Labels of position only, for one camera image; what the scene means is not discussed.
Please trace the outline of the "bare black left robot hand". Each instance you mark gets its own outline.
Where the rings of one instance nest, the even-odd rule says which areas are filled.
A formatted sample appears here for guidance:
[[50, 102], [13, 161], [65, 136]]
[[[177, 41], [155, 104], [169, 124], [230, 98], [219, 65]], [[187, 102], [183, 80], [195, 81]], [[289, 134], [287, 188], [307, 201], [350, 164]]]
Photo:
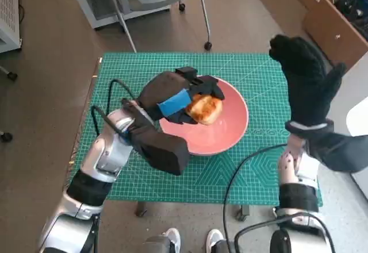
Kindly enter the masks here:
[[185, 109], [197, 94], [224, 100], [218, 82], [218, 79], [210, 75], [199, 76], [193, 67], [164, 71], [146, 84], [137, 102], [153, 121], [165, 118], [175, 124], [196, 124]]

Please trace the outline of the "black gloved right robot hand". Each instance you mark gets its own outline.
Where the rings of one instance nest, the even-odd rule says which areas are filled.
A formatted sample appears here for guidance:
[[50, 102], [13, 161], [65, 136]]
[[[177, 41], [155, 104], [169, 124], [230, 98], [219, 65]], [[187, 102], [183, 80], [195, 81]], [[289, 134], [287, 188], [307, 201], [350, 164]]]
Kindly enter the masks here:
[[270, 40], [269, 55], [280, 63], [287, 80], [291, 121], [306, 127], [326, 124], [346, 65], [339, 63], [327, 72], [320, 52], [311, 43], [281, 34]]

